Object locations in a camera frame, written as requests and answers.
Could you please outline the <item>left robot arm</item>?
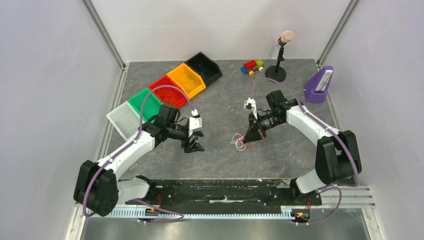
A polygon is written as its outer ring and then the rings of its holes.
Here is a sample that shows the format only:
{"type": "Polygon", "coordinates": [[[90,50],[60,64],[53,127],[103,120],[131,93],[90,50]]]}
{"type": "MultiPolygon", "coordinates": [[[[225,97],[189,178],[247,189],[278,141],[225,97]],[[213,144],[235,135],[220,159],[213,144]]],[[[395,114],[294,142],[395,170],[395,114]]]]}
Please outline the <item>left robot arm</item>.
{"type": "Polygon", "coordinates": [[[142,123],[136,133],[114,152],[97,161],[86,160],[80,166],[73,198],[82,205],[84,216],[105,217],[117,204],[132,200],[152,204],[157,191],[151,183],[138,177],[123,182],[119,179],[131,165],[164,141],[180,141],[185,153],[205,150],[198,142],[198,138],[204,136],[198,110],[191,110],[184,125],[178,123],[179,114],[178,108],[162,105],[158,114],[142,123]]]}

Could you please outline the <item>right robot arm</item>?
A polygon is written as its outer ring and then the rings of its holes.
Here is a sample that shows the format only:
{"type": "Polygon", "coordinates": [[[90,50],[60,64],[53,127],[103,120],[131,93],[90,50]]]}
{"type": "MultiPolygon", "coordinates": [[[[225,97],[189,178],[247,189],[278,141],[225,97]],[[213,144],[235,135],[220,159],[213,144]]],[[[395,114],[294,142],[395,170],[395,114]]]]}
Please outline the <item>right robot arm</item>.
{"type": "Polygon", "coordinates": [[[314,169],[290,182],[289,199],[302,204],[314,191],[340,184],[348,178],[357,178],[362,164],[355,134],[340,131],[312,114],[300,101],[284,97],[280,90],[266,96],[269,109],[258,114],[256,101],[248,98],[244,109],[249,110],[248,128],[243,143],[264,140],[267,130],[289,124],[299,130],[316,147],[314,169]]]}

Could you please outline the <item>red bin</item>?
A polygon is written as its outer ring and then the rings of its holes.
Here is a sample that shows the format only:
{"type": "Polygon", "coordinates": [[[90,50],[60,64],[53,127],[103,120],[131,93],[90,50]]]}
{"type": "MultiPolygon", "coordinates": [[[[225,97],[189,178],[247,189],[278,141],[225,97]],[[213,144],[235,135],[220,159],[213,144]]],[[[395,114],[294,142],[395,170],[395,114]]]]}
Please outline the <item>red bin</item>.
{"type": "Polygon", "coordinates": [[[154,94],[162,103],[174,105],[180,108],[188,102],[184,96],[183,90],[168,75],[164,75],[155,82],[151,83],[148,88],[152,90],[164,85],[174,86],[177,89],[172,87],[163,87],[155,90],[154,94]]]}

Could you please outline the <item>green bin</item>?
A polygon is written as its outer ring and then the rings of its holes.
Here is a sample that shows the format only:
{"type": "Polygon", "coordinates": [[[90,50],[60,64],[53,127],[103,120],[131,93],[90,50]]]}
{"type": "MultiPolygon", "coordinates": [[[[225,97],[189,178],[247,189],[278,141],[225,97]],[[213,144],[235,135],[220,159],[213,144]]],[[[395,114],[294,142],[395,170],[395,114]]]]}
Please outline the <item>green bin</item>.
{"type": "MultiPolygon", "coordinates": [[[[144,100],[150,91],[151,90],[146,87],[127,100],[127,102],[139,116],[141,114],[142,104],[144,103],[144,100]]],[[[156,97],[156,95],[151,93],[144,103],[144,108],[141,115],[143,121],[146,122],[152,116],[157,115],[162,105],[163,103],[156,97]]]]}

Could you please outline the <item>yellow bin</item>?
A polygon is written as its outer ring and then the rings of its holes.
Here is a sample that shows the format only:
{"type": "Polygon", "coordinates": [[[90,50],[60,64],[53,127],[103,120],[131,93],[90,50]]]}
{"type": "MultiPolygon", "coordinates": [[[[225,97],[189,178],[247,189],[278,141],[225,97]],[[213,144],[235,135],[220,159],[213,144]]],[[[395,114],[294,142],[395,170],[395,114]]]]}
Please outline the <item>yellow bin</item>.
{"type": "Polygon", "coordinates": [[[183,90],[190,100],[206,89],[200,75],[185,63],[180,64],[166,75],[183,90]]]}

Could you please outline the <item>microphone on stand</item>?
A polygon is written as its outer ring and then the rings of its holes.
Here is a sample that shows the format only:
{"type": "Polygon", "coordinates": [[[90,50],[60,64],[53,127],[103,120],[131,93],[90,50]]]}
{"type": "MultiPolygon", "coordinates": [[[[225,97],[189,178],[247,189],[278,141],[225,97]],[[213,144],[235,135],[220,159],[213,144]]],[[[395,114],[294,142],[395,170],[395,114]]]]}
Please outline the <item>microphone on stand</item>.
{"type": "Polygon", "coordinates": [[[277,45],[279,46],[279,51],[277,55],[276,64],[269,66],[265,71],[265,77],[269,79],[273,79],[277,82],[283,82],[287,73],[283,67],[281,67],[281,62],[285,60],[284,51],[285,45],[291,42],[294,39],[294,32],[291,30],[286,30],[282,33],[282,35],[277,40],[277,45]]]}

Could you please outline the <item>toy brick car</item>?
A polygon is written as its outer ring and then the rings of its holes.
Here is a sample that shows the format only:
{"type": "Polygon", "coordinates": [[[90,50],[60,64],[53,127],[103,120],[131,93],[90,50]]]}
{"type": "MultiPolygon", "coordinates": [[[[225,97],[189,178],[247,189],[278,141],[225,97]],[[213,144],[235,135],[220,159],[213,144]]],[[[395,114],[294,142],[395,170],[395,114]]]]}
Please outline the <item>toy brick car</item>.
{"type": "Polygon", "coordinates": [[[262,72],[264,70],[264,62],[259,60],[251,60],[246,62],[241,68],[241,72],[253,76],[255,72],[262,72]]]}

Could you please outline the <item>white bin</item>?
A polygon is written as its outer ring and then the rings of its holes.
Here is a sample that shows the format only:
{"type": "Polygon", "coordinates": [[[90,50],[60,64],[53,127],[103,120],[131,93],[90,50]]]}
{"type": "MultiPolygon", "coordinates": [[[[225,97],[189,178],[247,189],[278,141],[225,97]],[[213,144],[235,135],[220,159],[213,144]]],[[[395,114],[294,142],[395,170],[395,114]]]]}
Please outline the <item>white bin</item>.
{"type": "Polygon", "coordinates": [[[140,126],[140,115],[125,101],[106,115],[120,136],[127,141],[140,126]]]}

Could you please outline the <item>purple metronome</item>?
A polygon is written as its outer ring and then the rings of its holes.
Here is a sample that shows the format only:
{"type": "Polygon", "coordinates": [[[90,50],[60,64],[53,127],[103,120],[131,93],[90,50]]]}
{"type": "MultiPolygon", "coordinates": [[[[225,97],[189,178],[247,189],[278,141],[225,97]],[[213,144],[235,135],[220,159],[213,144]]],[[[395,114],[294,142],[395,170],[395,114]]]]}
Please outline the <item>purple metronome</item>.
{"type": "Polygon", "coordinates": [[[324,66],[304,85],[303,93],[307,103],[321,104],[326,101],[333,73],[332,66],[324,66]]]}

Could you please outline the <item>black bin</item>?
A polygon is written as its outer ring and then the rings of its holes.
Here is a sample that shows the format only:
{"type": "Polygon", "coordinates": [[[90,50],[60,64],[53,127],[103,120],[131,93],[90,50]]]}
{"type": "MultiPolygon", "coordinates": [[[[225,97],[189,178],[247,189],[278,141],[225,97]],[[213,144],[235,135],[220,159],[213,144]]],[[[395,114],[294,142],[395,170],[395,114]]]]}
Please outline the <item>black bin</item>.
{"type": "Polygon", "coordinates": [[[223,76],[219,65],[202,52],[198,52],[184,63],[200,75],[206,87],[223,76]]]}

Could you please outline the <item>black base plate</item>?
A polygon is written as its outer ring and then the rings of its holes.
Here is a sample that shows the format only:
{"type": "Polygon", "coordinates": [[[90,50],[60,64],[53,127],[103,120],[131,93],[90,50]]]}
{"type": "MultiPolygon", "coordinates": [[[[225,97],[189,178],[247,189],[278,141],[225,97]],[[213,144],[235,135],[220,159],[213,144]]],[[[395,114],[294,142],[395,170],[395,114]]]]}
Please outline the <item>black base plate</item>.
{"type": "Polygon", "coordinates": [[[188,214],[278,214],[282,206],[322,205],[315,192],[297,194],[290,178],[152,179],[141,200],[188,214]]]}

